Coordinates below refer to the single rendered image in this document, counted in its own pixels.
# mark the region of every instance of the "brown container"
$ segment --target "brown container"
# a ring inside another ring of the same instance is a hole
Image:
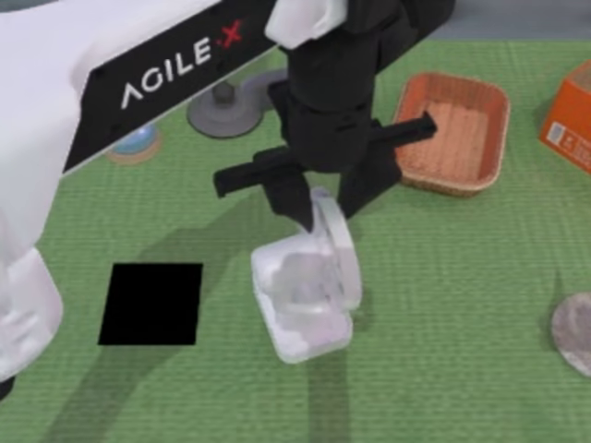
[[[510,103],[497,86],[427,72],[408,81],[395,122],[427,111],[434,138],[396,150],[403,183],[442,194],[470,197],[494,184],[501,172]]]

